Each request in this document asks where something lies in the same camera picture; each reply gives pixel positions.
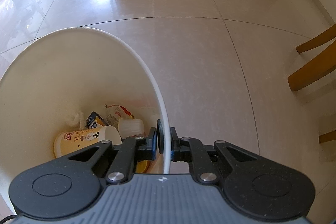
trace shiny floor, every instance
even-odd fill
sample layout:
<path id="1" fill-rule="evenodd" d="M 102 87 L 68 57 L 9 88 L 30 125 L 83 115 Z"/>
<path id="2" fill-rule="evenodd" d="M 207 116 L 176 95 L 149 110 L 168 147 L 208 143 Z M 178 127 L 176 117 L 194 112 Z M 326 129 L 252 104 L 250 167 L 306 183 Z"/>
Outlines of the shiny floor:
<path id="1" fill-rule="evenodd" d="M 179 136 L 227 140 L 304 172 L 316 188 L 309 218 L 336 216 L 336 144 L 318 143 L 336 128 L 336 76 L 295 93 L 287 83 L 321 51 L 295 46 L 329 27 L 311 0 L 0 0 L 0 18 L 1 75 L 55 30 L 112 33 L 149 66 Z"/>

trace black cable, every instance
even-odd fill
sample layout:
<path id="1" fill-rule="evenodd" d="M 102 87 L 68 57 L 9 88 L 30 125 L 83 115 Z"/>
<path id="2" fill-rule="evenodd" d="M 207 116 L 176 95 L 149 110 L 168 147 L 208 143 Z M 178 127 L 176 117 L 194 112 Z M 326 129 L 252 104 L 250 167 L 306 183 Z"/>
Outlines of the black cable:
<path id="1" fill-rule="evenodd" d="M 4 224 L 6 221 L 16 218 L 17 215 L 10 215 L 10 216 L 6 216 L 5 218 L 3 218 L 2 220 L 0 220 L 0 224 Z"/>

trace wooden furniture leg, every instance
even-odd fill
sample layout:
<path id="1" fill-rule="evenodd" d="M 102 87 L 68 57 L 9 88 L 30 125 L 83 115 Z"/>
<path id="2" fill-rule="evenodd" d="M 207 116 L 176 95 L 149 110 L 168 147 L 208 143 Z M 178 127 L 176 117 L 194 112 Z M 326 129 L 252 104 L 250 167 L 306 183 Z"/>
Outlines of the wooden furniture leg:
<path id="1" fill-rule="evenodd" d="M 323 33 L 319 34 L 317 37 L 299 45 L 296 47 L 298 53 L 306 52 L 313 48 L 323 45 L 327 43 L 331 39 L 336 37 L 336 24 L 331 26 L 328 30 L 324 31 Z"/>
<path id="2" fill-rule="evenodd" d="M 336 41 L 288 77 L 291 91 L 300 90 L 336 69 Z"/>
<path id="3" fill-rule="evenodd" d="M 336 130 L 319 136 L 319 143 L 336 140 Z"/>

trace gray ribbed panel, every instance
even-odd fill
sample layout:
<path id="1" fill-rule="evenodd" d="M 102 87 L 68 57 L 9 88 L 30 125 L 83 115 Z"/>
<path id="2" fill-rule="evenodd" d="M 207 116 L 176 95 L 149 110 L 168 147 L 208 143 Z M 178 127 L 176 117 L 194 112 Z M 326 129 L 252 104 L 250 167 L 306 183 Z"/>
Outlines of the gray ribbed panel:
<path id="1" fill-rule="evenodd" d="M 196 183 L 191 175 L 135 174 L 132 180 L 107 187 L 100 200 L 78 216 L 54 224 L 257 224 L 233 210 L 214 186 Z M 19 217 L 12 224 L 43 224 Z M 304 218 L 287 224 L 308 224 Z"/>

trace trash can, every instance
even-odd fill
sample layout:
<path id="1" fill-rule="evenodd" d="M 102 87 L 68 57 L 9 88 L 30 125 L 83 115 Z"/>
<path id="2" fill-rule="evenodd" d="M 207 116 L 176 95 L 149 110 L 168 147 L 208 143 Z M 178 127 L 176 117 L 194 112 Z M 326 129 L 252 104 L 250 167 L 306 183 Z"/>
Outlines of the trash can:
<path id="1" fill-rule="evenodd" d="M 149 68 L 125 42 L 93 28 L 50 33 L 27 47 L 0 81 L 0 193 L 8 197 L 20 172 L 54 159 L 53 142 L 73 131 L 67 117 L 105 113 L 105 104 L 126 107 L 143 120 L 145 132 L 161 119 L 170 143 L 168 117 Z M 170 145 L 163 172 L 169 172 Z"/>

